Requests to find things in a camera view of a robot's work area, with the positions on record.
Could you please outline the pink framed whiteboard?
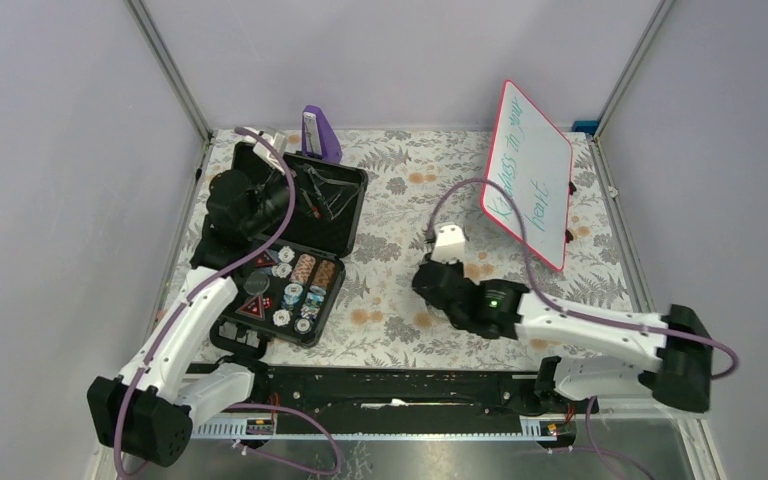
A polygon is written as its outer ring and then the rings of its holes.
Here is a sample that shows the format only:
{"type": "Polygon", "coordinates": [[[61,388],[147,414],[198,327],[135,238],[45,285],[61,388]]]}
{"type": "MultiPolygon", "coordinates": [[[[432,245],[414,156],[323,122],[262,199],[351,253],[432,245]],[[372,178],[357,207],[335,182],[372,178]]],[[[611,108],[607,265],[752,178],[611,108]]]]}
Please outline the pink framed whiteboard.
{"type": "Polygon", "coordinates": [[[512,80],[503,83],[480,197],[484,213],[547,266],[565,266],[573,147],[512,80]]]}

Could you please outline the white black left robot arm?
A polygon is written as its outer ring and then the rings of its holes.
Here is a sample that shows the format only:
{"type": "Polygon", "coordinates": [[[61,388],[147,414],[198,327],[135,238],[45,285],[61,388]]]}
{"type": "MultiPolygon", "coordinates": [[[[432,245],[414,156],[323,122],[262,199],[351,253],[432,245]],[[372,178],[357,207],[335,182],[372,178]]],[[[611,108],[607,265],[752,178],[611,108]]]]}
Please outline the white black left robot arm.
{"type": "Polygon", "coordinates": [[[269,249],[295,210],[295,175],[288,166],[274,168],[256,187],[245,187],[245,178],[232,169],[213,179],[207,223],[218,230],[221,242],[249,241],[268,228],[273,234],[221,269],[192,268],[174,307],[138,352],[114,377],[98,376],[87,390],[96,435],[112,449],[120,479],[134,478],[149,464],[174,464],[193,429],[233,403],[256,411],[269,401],[268,381],[245,367],[222,367],[183,384],[198,344],[239,292],[233,272],[269,249]]]}

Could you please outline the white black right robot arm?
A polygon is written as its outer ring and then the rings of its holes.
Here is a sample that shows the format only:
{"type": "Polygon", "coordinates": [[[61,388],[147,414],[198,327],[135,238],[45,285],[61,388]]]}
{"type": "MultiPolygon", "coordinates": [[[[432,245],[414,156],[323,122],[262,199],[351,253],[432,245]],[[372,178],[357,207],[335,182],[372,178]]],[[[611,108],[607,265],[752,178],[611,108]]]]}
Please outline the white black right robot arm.
{"type": "Polygon", "coordinates": [[[544,301],[528,286],[503,279],[475,283],[460,262],[423,262],[411,287],[450,323],[485,339],[532,339],[584,347],[591,360],[545,359],[535,402],[557,412],[571,400],[649,394],[691,413],[710,408],[713,348],[689,307],[665,315],[624,313],[560,299],[544,301]]]}

